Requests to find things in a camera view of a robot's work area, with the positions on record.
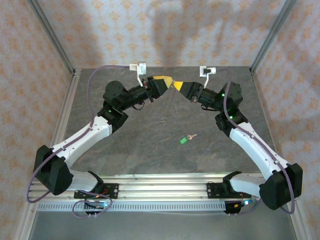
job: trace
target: floor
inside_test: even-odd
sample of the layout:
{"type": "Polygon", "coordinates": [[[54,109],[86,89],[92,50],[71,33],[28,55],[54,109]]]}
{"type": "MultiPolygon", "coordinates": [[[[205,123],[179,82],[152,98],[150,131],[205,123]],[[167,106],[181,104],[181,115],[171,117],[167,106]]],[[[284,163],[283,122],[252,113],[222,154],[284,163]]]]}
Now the floor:
{"type": "MultiPolygon", "coordinates": [[[[72,105],[66,137],[90,121],[86,98],[87,81],[93,69],[83,69],[72,105]]],[[[198,67],[148,67],[147,75],[167,75],[176,81],[205,82],[198,67]]],[[[218,67],[210,76],[208,89],[219,90],[230,79],[241,85],[240,110],[256,132],[273,147],[254,82],[248,67],[218,67]]],[[[98,112],[110,81],[120,81],[125,88],[137,86],[136,73],[127,69],[103,69],[93,79],[92,105],[98,112]]],[[[190,103],[175,88],[141,111],[126,110],[125,124],[101,140],[72,166],[78,171],[93,171],[100,176],[118,174],[173,174],[255,172],[256,165],[246,153],[216,126],[216,113],[204,111],[199,103],[190,103]],[[197,134],[181,145],[187,135],[197,134]]]]}

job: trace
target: orange patterned wall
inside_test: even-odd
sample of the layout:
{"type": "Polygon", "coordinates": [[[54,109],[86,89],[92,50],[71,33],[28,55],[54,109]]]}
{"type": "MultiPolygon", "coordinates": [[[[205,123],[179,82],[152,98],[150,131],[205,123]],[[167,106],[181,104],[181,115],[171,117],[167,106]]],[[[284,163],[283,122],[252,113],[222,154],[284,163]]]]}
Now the orange patterned wall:
{"type": "Polygon", "coordinates": [[[11,240],[70,75],[26,0],[1,1],[0,32],[0,239],[11,240]]]}
{"type": "Polygon", "coordinates": [[[285,0],[40,0],[75,68],[250,66],[285,0]]]}
{"type": "Polygon", "coordinates": [[[295,4],[257,71],[277,150],[304,171],[301,198],[313,239],[320,236],[320,4],[295,4]]]}

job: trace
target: purple cable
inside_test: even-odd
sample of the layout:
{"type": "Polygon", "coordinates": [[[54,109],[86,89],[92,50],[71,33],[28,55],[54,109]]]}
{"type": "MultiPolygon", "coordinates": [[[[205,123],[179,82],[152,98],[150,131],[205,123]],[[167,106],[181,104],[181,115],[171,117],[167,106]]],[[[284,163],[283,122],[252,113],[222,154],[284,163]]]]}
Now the purple cable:
{"type": "MultiPolygon", "coordinates": [[[[252,136],[252,134],[248,131],[246,131],[245,129],[243,129],[242,127],[240,127],[239,125],[237,125],[230,117],[228,114],[228,110],[227,110],[227,97],[228,97],[228,92],[229,92],[229,88],[231,85],[231,81],[229,81],[226,85],[225,88],[225,94],[224,94],[224,98],[223,98],[223,111],[224,114],[226,116],[226,118],[229,120],[229,122],[234,125],[236,128],[238,128],[239,130],[241,130],[242,132],[244,132],[245,134],[247,134],[249,137],[252,136]]],[[[272,154],[272,152],[259,140],[257,139],[255,136],[252,137],[262,148],[263,150],[266,151],[266,153],[271,157],[271,159],[275,162],[277,161],[277,159],[274,157],[274,155],[272,154]]],[[[290,191],[290,198],[291,198],[291,210],[288,211],[286,209],[284,209],[283,207],[281,207],[281,209],[286,212],[287,214],[293,214],[295,212],[295,195],[294,195],[294,190],[289,178],[288,173],[286,172],[285,168],[278,162],[277,166],[281,169],[281,171],[284,174],[284,177],[286,179],[286,182],[288,184],[289,187],[289,191],[290,191]]]]}
{"type": "Polygon", "coordinates": [[[91,129],[91,127],[93,126],[94,124],[94,120],[95,120],[95,113],[94,113],[94,110],[91,106],[91,100],[90,100],[90,86],[91,86],[91,82],[92,82],[92,79],[94,78],[95,74],[97,73],[97,71],[99,71],[100,69],[107,69],[107,68],[118,68],[118,69],[128,69],[129,66],[120,66],[120,65],[104,65],[104,66],[101,66],[101,67],[98,67],[97,69],[95,69],[93,71],[93,73],[90,75],[89,77],[89,80],[88,80],[88,84],[87,84],[87,88],[86,88],[86,96],[87,96],[87,99],[88,99],[88,105],[89,105],[89,108],[90,108],[90,112],[91,112],[91,121],[90,121],[90,125],[89,127],[80,135],[78,136],[77,138],[75,138],[74,140],[72,140],[71,142],[67,143],[66,145],[64,145],[62,148],[59,148],[58,150],[56,150],[55,152],[53,152],[50,156],[48,156],[36,169],[35,171],[33,172],[29,182],[28,182],[28,185],[27,185],[27,188],[26,188],[26,191],[25,191],[25,200],[30,203],[30,204],[34,204],[34,203],[37,203],[39,202],[40,200],[42,200],[45,196],[47,196],[50,191],[47,191],[45,194],[43,194],[42,196],[40,196],[39,198],[37,198],[36,200],[30,200],[29,198],[29,192],[30,192],[30,187],[32,185],[32,182],[33,180],[35,179],[36,175],[38,174],[38,172],[40,171],[40,169],[47,163],[49,162],[55,155],[57,155],[58,153],[60,153],[63,149],[69,147],[70,145],[74,144],[75,142],[77,142],[78,140],[82,139],[91,129]]]}
{"type": "MultiPolygon", "coordinates": [[[[113,201],[112,201],[112,199],[111,199],[110,197],[108,197],[107,195],[98,194],[98,193],[93,193],[93,192],[89,192],[89,191],[83,191],[83,190],[80,190],[80,192],[85,193],[85,194],[89,194],[89,195],[92,195],[92,196],[99,196],[99,197],[106,198],[106,199],[109,199],[109,200],[110,200],[110,203],[108,204],[108,206],[107,206],[104,210],[102,210],[102,211],[99,212],[99,213],[95,213],[95,214],[94,214],[95,217],[97,217],[97,216],[105,213],[105,212],[106,212],[109,208],[111,208],[111,206],[112,206],[113,201]]],[[[104,203],[104,202],[103,202],[103,201],[88,201],[88,200],[80,200],[80,201],[77,201],[77,202],[73,205],[73,207],[72,207],[72,213],[73,213],[73,215],[74,215],[76,218],[78,218],[78,219],[84,219],[84,218],[90,218],[91,215],[90,215],[90,214],[89,214],[89,215],[84,215],[84,216],[77,215],[77,214],[75,213],[75,207],[76,207],[76,205],[79,204],[79,203],[87,203],[87,204],[98,203],[98,204],[100,204],[100,203],[104,203]]]]}

